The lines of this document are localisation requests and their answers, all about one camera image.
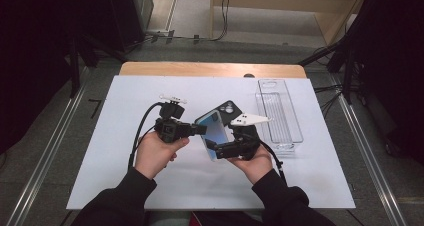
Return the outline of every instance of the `clear plastic container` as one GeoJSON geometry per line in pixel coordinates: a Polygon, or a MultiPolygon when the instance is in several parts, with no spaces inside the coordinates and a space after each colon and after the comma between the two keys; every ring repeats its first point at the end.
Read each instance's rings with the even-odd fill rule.
{"type": "Polygon", "coordinates": [[[272,119],[261,124],[263,141],[277,156],[294,153],[303,136],[284,79],[258,80],[256,102],[259,115],[272,119]]]}

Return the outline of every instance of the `cable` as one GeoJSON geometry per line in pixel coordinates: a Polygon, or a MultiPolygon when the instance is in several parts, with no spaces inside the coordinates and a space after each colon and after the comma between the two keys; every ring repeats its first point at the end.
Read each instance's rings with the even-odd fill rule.
{"type": "Polygon", "coordinates": [[[322,110],[322,113],[324,114],[324,118],[327,117],[327,114],[330,111],[330,108],[333,106],[334,102],[339,98],[341,94],[342,94],[341,91],[337,92],[336,95],[334,95],[327,103],[321,106],[321,110],[322,110]]]}
{"type": "Polygon", "coordinates": [[[0,164],[0,169],[2,169],[3,168],[3,166],[6,164],[6,160],[7,160],[7,153],[6,152],[4,152],[3,154],[2,154],[2,156],[4,156],[3,157],[3,161],[1,162],[1,164],[0,164]]]}
{"type": "Polygon", "coordinates": [[[152,106],[150,106],[149,109],[147,109],[146,113],[143,116],[143,119],[140,122],[140,125],[138,126],[137,133],[135,134],[133,148],[130,154],[130,158],[128,160],[128,169],[130,169],[134,164],[134,155],[135,151],[137,151],[138,148],[138,136],[140,135],[141,128],[143,127],[144,121],[146,121],[147,116],[149,115],[150,111],[156,106],[162,106],[163,103],[154,103],[152,106]]]}
{"type": "Polygon", "coordinates": [[[68,218],[69,218],[69,216],[71,216],[72,212],[74,212],[74,211],[69,211],[69,212],[66,214],[65,218],[62,220],[62,223],[60,223],[60,226],[65,225],[66,220],[68,220],[68,218]]]}
{"type": "Polygon", "coordinates": [[[230,0],[227,0],[225,3],[225,0],[221,1],[221,13],[222,18],[224,19],[224,28],[221,32],[221,35],[218,38],[210,39],[210,38],[188,38],[188,37],[179,37],[179,36],[162,36],[157,34],[149,34],[152,36],[149,40],[152,40],[154,38],[162,38],[162,39],[190,39],[190,40],[198,40],[198,41],[219,41],[222,38],[224,38],[225,35],[227,35],[227,29],[228,29],[228,7],[230,5],[230,0]]]}
{"type": "MultiPolygon", "coordinates": [[[[314,52],[312,53],[312,55],[314,55],[318,50],[320,50],[320,49],[328,49],[327,47],[319,47],[319,48],[317,48],[317,49],[315,49],[314,50],[314,52]]],[[[322,66],[327,66],[327,64],[325,64],[325,63],[321,63],[320,61],[318,61],[318,59],[317,60],[315,60],[315,62],[317,62],[318,64],[320,64],[320,65],[322,65],[322,66]]]]}
{"type": "Polygon", "coordinates": [[[266,148],[266,150],[272,155],[272,157],[274,158],[275,164],[277,165],[278,168],[278,172],[280,174],[280,178],[283,180],[284,184],[287,185],[287,180],[286,180],[286,176],[284,175],[283,172],[283,162],[280,161],[277,157],[277,155],[275,154],[274,150],[272,150],[272,148],[266,144],[264,141],[262,141],[261,139],[259,139],[259,141],[261,142],[261,144],[266,148]]]}
{"type": "Polygon", "coordinates": [[[361,222],[361,220],[359,220],[349,209],[346,209],[346,211],[362,226],[365,226],[365,224],[363,224],[361,222]]]}
{"type": "Polygon", "coordinates": [[[228,29],[228,7],[230,5],[230,0],[227,0],[227,5],[225,13],[224,13],[224,2],[225,0],[222,0],[221,2],[221,11],[222,11],[222,18],[224,19],[224,29],[222,30],[221,35],[216,38],[216,39],[212,39],[211,41],[218,41],[221,40],[226,34],[227,34],[227,29],[228,29]]]}

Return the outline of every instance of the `white surface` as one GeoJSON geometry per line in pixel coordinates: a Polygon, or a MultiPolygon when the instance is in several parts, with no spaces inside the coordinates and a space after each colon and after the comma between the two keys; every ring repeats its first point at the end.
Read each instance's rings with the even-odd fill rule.
{"type": "MultiPolygon", "coordinates": [[[[258,114],[255,78],[116,76],[87,149],[67,209],[81,209],[101,190],[118,185],[145,111],[160,94],[187,99],[181,121],[194,120],[227,100],[258,114]]],[[[286,79],[304,136],[296,153],[284,159],[289,186],[301,187],[313,208],[354,208],[334,145],[308,79],[286,79]]],[[[142,133],[159,116],[154,109],[142,133]]],[[[155,178],[146,202],[150,210],[260,209],[262,202],[244,174],[225,159],[211,162],[200,136],[178,152],[155,178]]]]}

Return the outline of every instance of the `black sleeve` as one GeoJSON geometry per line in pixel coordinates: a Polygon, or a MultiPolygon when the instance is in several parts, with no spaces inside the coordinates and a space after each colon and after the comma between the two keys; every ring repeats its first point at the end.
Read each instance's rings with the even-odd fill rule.
{"type": "Polygon", "coordinates": [[[75,218],[79,225],[141,225],[144,203],[156,188],[156,182],[131,168],[114,189],[100,192],[75,218]]]}
{"type": "Polygon", "coordinates": [[[309,208],[305,192],[299,187],[287,187],[275,170],[263,176],[252,189],[265,206],[265,225],[335,225],[309,208]]]}

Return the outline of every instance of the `smartphone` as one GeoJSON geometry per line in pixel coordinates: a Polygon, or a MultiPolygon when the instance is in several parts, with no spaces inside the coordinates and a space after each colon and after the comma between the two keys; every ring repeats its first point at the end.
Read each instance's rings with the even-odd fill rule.
{"type": "Polygon", "coordinates": [[[222,122],[221,114],[218,110],[214,109],[202,117],[196,119],[195,123],[207,127],[206,134],[200,135],[200,137],[202,138],[209,158],[212,161],[217,160],[215,151],[210,148],[213,148],[213,144],[228,143],[228,138],[225,132],[224,124],[222,122]]]}

